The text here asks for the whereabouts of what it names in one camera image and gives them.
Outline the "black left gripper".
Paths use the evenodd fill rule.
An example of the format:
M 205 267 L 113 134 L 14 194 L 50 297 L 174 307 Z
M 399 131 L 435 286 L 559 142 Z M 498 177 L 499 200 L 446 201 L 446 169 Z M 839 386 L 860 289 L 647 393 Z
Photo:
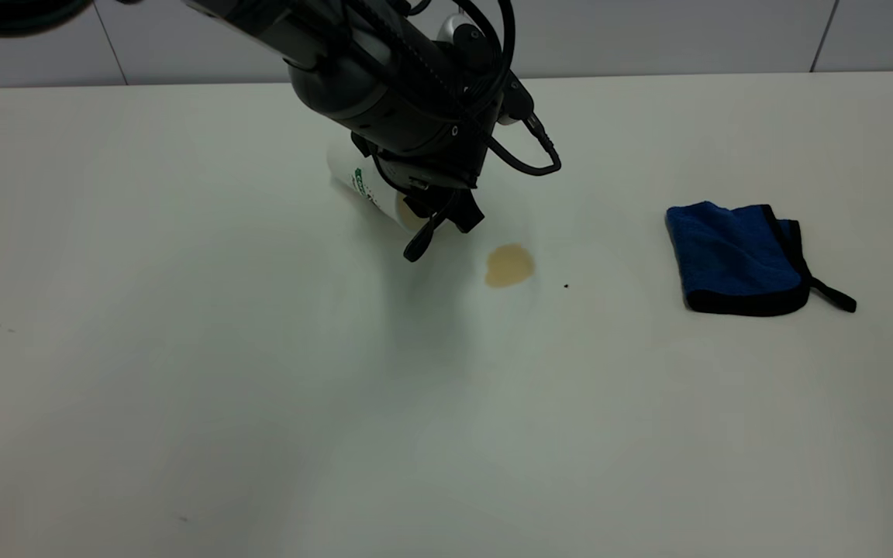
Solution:
M 418 218 L 426 218 L 403 251 L 411 264 L 425 254 L 444 220 L 450 220 L 462 234 L 482 223 L 484 213 L 472 193 L 484 166 L 485 147 L 474 147 L 461 138 L 442 152 L 405 157 L 383 150 L 355 132 L 350 138 L 365 162 L 375 166 L 379 183 L 404 195 Z

